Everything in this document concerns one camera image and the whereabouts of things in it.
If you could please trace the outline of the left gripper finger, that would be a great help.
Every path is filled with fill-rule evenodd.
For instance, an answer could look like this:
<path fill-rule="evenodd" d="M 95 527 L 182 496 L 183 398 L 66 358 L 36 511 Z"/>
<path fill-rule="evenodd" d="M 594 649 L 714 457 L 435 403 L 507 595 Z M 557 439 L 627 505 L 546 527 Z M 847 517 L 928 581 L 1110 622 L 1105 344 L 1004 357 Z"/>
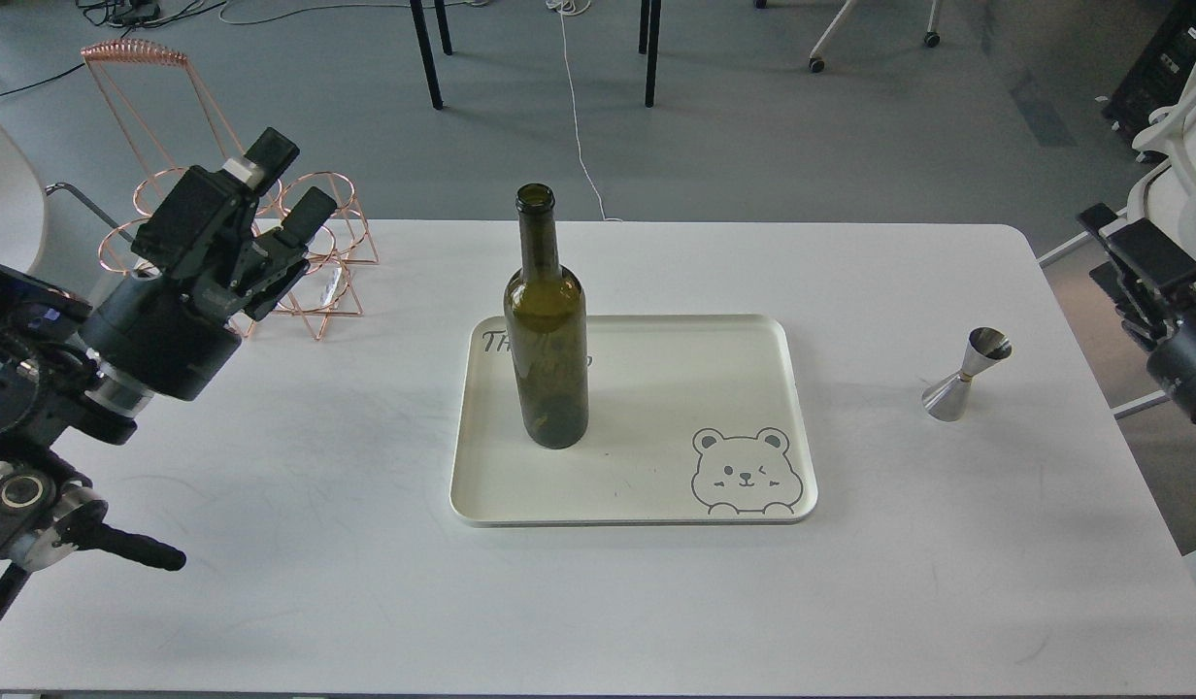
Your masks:
<path fill-rule="evenodd" d="M 282 224 L 257 238 L 257 247 L 266 253 L 255 275 L 254 320 L 264 320 L 295 282 L 304 276 L 310 243 L 321 226 L 337 209 L 337 202 L 319 187 L 310 187 L 295 207 L 283 217 Z"/>
<path fill-rule="evenodd" d="M 300 148 L 273 127 L 266 128 L 244 154 L 230 156 L 219 172 L 222 197 L 266 196 L 295 162 Z"/>

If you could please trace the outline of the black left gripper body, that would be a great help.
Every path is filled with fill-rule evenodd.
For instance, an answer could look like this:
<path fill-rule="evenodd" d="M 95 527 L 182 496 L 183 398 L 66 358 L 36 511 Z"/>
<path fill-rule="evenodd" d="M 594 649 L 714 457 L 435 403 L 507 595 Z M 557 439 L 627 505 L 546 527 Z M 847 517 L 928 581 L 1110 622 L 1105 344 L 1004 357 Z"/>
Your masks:
<path fill-rule="evenodd" d="M 252 230 L 260 199 L 222 197 L 219 171 L 189 168 L 138 226 L 132 251 L 151 273 L 132 273 L 83 323 L 102 361 L 181 401 L 197 399 L 242 344 L 228 321 L 254 321 L 255 275 L 266 253 Z"/>

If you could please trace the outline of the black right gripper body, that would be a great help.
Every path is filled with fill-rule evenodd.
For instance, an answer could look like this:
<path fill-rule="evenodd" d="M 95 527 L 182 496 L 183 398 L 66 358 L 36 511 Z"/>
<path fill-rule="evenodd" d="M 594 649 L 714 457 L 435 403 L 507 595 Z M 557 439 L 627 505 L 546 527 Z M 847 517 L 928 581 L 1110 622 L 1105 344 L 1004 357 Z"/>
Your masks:
<path fill-rule="evenodd" d="M 1196 260 L 1145 218 L 1109 227 L 1090 227 L 1107 253 L 1090 276 L 1147 354 L 1146 371 L 1196 424 Z"/>

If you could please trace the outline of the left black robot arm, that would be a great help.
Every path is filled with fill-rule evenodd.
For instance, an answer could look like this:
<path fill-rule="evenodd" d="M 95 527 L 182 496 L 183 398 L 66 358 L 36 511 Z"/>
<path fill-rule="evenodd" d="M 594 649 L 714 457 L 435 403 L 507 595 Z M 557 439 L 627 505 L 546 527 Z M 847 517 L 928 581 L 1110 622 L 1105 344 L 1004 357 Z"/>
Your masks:
<path fill-rule="evenodd" d="M 106 502 L 53 451 L 66 430 L 124 444 L 154 395 L 193 401 L 242 338 L 304 278 L 307 250 L 338 209 L 310 187 L 282 221 L 254 231 L 299 147 L 266 128 L 216 171 L 199 165 L 138 226 L 133 271 L 98 306 L 0 265 L 0 620 L 33 572 L 74 551 L 177 571 L 179 549 L 106 525 Z"/>

